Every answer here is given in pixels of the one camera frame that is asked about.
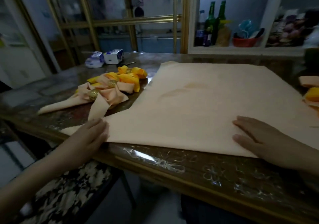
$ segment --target hand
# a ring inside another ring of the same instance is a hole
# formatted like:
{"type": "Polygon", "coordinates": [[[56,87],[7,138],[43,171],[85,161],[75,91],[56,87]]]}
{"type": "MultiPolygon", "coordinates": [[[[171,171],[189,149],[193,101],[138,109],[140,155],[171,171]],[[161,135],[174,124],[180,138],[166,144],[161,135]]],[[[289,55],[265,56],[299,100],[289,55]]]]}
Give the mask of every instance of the hand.
{"type": "Polygon", "coordinates": [[[108,137],[108,123],[101,118],[88,121],[43,159],[57,174],[76,169],[89,161],[108,137]]]}
{"type": "Polygon", "coordinates": [[[235,134],[233,140],[269,163],[309,172],[318,166],[319,150],[283,134],[267,123],[237,116],[233,124],[251,137],[235,134]]]}

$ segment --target person's left hand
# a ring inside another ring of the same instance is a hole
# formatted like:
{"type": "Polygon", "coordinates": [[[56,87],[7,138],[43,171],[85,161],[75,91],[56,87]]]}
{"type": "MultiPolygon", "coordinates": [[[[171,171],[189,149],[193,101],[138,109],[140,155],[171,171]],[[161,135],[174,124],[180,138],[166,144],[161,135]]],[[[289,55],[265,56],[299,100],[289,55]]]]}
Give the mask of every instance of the person's left hand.
{"type": "Polygon", "coordinates": [[[43,160],[55,166],[58,175],[76,169],[93,157],[107,137],[107,122],[88,121],[43,160]]]}

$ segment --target black pants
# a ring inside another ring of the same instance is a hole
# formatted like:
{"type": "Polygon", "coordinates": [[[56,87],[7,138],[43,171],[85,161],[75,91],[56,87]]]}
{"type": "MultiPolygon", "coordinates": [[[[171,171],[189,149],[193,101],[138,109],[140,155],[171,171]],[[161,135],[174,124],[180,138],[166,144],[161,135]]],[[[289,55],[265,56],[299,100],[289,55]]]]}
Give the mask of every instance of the black pants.
{"type": "Polygon", "coordinates": [[[234,213],[209,205],[192,197],[181,196],[181,208],[187,224],[252,224],[234,213]]]}

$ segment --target floor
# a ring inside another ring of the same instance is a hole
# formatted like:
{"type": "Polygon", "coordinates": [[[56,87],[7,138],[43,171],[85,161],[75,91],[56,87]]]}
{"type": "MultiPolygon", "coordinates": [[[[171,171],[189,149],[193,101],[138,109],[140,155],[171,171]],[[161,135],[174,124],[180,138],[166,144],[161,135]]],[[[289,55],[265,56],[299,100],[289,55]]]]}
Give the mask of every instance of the floor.
{"type": "Polygon", "coordinates": [[[180,218],[180,196],[164,187],[141,181],[126,172],[137,208],[132,210],[121,181],[118,181],[86,224],[186,224],[180,218]]]}

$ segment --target chair leg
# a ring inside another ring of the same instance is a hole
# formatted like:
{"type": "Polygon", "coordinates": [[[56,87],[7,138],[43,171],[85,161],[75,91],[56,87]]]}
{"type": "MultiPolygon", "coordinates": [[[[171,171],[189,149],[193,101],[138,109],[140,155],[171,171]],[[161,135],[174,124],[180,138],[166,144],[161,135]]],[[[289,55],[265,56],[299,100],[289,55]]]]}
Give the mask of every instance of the chair leg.
{"type": "Polygon", "coordinates": [[[132,194],[132,191],[131,191],[131,188],[129,186],[129,183],[127,182],[127,179],[126,179],[126,176],[123,172],[123,174],[121,175],[121,180],[122,180],[122,183],[123,183],[123,186],[124,186],[124,189],[130,199],[130,202],[131,202],[131,205],[132,205],[132,208],[135,209],[136,208],[136,202],[135,202],[135,199],[134,199],[134,196],[132,194]]]}

